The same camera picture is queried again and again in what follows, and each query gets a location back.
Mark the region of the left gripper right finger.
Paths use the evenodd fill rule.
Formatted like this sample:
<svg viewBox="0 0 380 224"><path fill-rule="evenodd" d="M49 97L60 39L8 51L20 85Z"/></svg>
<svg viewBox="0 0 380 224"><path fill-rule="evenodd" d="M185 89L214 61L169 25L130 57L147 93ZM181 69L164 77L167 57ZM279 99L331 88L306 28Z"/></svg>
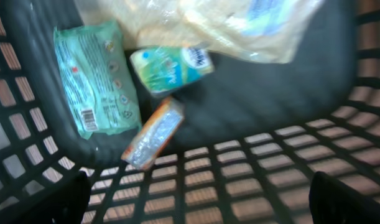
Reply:
<svg viewBox="0 0 380 224"><path fill-rule="evenodd" d="M313 175L308 201L314 224L380 224L380 203L324 172Z"/></svg>

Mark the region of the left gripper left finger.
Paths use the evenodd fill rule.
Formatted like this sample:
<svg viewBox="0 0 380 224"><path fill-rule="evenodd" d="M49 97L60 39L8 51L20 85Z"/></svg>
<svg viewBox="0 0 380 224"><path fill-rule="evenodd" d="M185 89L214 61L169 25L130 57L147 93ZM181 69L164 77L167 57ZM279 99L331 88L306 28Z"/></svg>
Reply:
<svg viewBox="0 0 380 224"><path fill-rule="evenodd" d="M91 185L85 172L25 212L18 223L80 224L90 201Z"/></svg>

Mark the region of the orange white small box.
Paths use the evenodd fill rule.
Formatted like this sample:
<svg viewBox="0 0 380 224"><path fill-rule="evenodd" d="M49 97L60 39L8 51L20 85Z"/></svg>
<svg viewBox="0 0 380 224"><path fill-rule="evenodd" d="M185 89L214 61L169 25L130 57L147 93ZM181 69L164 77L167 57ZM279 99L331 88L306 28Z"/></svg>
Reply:
<svg viewBox="0 0 380 224"><path fill-rule="evenodd" d="M174 98L162 100L123 152L121 159L137 170L149 169L184 121L183 105Z"/></svg>

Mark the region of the teal white tissue pack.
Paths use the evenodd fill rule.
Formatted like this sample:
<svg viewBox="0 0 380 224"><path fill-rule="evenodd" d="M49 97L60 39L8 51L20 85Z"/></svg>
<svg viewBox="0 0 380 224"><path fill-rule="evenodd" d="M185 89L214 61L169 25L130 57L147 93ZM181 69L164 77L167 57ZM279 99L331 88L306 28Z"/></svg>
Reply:
<svg viewBox="0 0 380 224"><path fill-rule="evenodd" d="M214 64L204 49L148 47L130 56L140 82L151 95L166 95L213 73Z"/></svg>

